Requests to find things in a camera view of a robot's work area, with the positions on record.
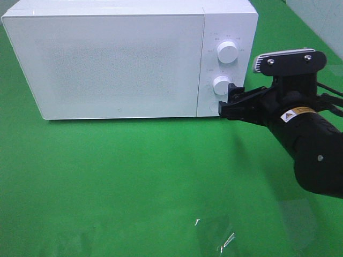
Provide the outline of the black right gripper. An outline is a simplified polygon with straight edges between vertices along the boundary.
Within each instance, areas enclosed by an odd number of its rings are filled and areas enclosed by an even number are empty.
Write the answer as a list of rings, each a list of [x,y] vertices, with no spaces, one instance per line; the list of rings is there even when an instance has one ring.
[[[245,87],[228,84],[228,101],[219,102],[221,118],[265,126],[270,131],[321,131],[322,118],[314,98],[290,92],[278,98],[274,87]]]

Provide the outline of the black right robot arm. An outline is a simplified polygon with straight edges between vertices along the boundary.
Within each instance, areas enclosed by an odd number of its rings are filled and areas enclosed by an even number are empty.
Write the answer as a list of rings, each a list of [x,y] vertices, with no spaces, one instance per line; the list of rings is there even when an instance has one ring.
[[[306,191],[342,198],[342,132],[319,112],[315,100],[276,87],[250,91],[228,85],[228,100],[219,115],[267,127],[294,160],[294,175]]]

